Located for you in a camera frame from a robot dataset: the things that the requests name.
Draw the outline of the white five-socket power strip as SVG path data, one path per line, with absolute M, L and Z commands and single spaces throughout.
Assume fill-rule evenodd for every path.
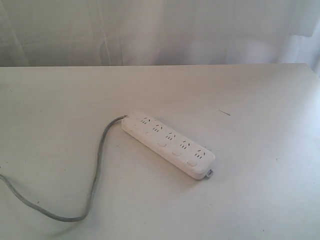
M 127 115 L 122 129 L 195 180 L 214 174 L 215 155 L 159 120 L 142 112 Z

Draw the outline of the white sheer curtain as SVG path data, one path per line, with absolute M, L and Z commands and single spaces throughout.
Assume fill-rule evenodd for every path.
M 317 0 L 3 0 L 0 64 L 320 61 Z

